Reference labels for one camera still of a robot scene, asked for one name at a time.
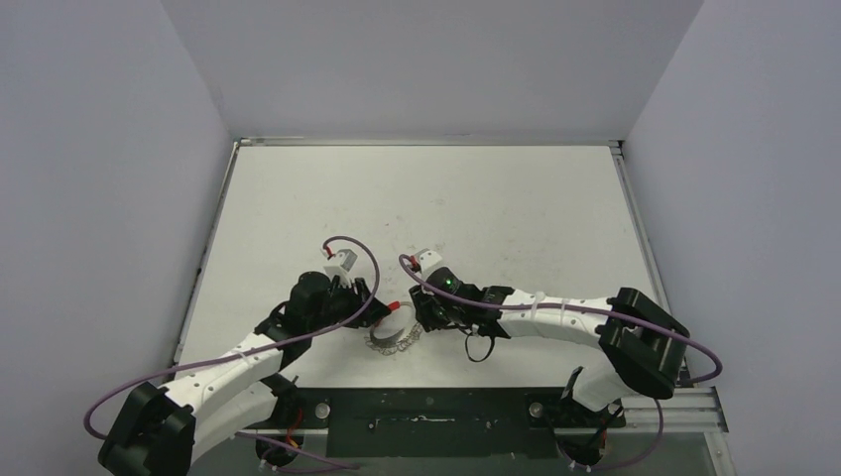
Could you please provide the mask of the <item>metal keyring organizer red handle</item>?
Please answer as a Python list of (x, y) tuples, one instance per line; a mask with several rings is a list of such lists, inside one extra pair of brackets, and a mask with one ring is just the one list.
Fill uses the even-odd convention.
[(390, 304), (391, 313), (373, 324), (365, 335), (365, 345), (383, 356), (407, 351), (423, 333), (416, 308), (408, 300)]

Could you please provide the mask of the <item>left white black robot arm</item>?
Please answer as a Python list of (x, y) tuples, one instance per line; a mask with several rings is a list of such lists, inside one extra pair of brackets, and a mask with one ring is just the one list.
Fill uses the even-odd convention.
[(222, 363), (161, 386), (135, 387), (98, 462), (113, 475), (184, 475), (203, 453), (252, 424), (302, 422), (305, 404), (282, 370), (310, 349), (314, 332), (335, 324), (370, 327), (392, 311), (362, 278), (300, 275), (289, 298), (223, 354)]

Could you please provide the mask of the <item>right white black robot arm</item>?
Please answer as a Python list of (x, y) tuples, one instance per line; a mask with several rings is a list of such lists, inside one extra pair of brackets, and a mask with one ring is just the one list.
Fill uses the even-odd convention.
[(584, 425), (630, 396), (672, 398), (689, 332), (642, 292), (621, 288), (612, 297), (564, 299), (511, 287), (478, 288), (447, 267), (407, 267), (416, 318), (426, 331), (459, 329), (491, 341), (539, 337), (603, 352), (579, 366), (560, 399), (563, 417)]

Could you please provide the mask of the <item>black mounting base plate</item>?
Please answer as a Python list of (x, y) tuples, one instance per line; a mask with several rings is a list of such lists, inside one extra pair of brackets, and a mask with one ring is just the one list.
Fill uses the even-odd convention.
[(253, 427), (321, 434), (332, 458), (553, 458), (560, 436), (597, 445), (607, 429), (624, 427), (619, 407), (591, 412), (567, 401), (561, 387), (299, 388)]

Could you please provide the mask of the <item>aluminium frame rail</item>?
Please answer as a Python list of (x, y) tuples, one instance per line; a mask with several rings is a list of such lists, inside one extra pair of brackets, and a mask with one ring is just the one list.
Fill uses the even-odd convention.
[[(296, 390), (291, 388), (279, 393), (263, 384), (257, 384), (214, 412), (196, 416), (193, 440), (207, 441), (212, 436), (227, 438), (237, 431), (279, 434), (275, 431), (256, 430), (253, 426), (270, 417), (277, 402), (291, 397)], [(625, 417), (626, 424), (622, 428), (610, 430), (656, 431), (660, 423), (665, 430), (674, 432), (716, 432), (727, 428), (717, 394), (712, 389), (679, 389), (672, 399), (665, 401), (627, 397), (618, 402), (618, 411)]]

